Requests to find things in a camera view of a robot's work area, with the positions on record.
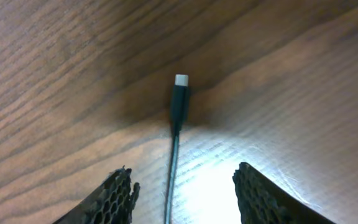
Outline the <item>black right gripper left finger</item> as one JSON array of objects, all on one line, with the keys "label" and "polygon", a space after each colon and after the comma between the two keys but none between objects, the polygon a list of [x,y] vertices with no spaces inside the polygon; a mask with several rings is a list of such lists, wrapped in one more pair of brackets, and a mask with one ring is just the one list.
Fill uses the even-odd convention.
[{"label": "black right gripper left finger", "polygon": [[102,184],[53,224],[131,224],[140,184],[131,184],[132,169],[110,173]]}]

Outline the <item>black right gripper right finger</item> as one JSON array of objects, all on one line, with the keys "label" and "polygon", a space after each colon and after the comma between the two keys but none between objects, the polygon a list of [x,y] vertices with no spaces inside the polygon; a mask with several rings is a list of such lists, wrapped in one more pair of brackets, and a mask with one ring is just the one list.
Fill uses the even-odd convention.
[{"label": "black right gripper right finger", "polygon": [[232,179],[243,224],[334,224],[246,162]]}]

